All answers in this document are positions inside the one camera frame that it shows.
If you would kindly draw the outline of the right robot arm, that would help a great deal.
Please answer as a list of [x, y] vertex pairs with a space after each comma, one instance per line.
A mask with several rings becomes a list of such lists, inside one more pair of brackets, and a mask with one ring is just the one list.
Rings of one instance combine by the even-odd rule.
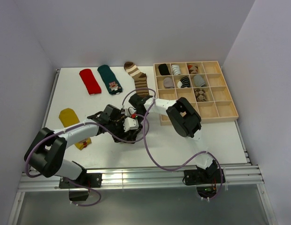
[[150, 113], [168, 116], [174, 130], [181, 137], [189, 139], [193, 147], [198, 151], [182, 165], [173, 169], [166, 168], [154, 160], [147, 146], [147, 141], [144, 139], [146, 152], [158, 168], [165, 171], [176, 171], [185, 167], [196, 157], [202, 156], [202, 158], [196, 162], [196, 168], [199, 171], [199, 179], [204, 183], [208, 183], [214, 178], [215, 173], [219, 173], [221, 180], [223, 179], [220, 163], [216, 157], [209, 152], [208, 146], [202, 138], [201, 117], [186, 98], [181, 97], [178, 100], [166, 100], [155, 98], [154, 96], [142, 98], [138, 94], [134, 94], [129, 98], [129, 103], [137, 110], [138, 114], [144, 116], [144, 122], [146, 122], [147, 116]]

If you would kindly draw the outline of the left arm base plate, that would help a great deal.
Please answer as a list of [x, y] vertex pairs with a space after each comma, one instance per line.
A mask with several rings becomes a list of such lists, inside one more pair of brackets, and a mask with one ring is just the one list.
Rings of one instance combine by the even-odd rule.
[[86, 173], [80, 175], [76, 180], [68, 180], [62, 178], [59, 182], [60, 189], [79, 188], [81, 186], [86, 188], [101, 187], [102, 174], [101, 173]]

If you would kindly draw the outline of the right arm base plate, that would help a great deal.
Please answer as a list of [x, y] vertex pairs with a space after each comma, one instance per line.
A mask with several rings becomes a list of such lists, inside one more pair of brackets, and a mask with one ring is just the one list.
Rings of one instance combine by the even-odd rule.
[[223, 172], [216, 170], [213, 174], [208, 175], [200, 169], [184, 170], [183, 183], [187, 186], [203, 185], [203, 184], [220, 184], [226, 181]]

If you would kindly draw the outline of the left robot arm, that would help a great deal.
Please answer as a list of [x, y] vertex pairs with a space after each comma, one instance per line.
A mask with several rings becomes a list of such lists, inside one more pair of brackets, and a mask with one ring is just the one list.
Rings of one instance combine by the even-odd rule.
[[41, 129], [24, 156], [26, 175], [30, 178], [61, 176], [75, 187], [82, 187], [87, 181], [87, 171], [80, 164], [64, 159], [66, 149], [105, 132], [120, 137], [125, 117], [124, 110], [107, 105], [103, 111], [69, 127]]

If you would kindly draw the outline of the dark brown argyle sock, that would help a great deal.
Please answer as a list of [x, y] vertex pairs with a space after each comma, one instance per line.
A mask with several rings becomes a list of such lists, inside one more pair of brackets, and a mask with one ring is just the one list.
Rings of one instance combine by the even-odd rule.
[[114, 135], [116, 135], [118, 138], [123, 139], [125, 141], [135, 141], [137, 135], [140, 133], [141, 128], [138, 130], [130, 130], [128, 132], [124, 132], [123, 129], [123, 123], [125, 118], [127, 118], [127, 116], [121, 114], [120, 116], [118, 116], [114, 122], [115, 122], [115, 130], [114, 130]]

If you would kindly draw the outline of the light brown argyle sock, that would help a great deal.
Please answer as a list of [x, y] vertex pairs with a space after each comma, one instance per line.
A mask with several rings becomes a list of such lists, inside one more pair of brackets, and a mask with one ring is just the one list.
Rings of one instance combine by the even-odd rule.
[[206, 102], [207, 101], [207, 96], [206, 92], [204, 89], [195, 89], [194, 90], [195, 97], [197, 102]]

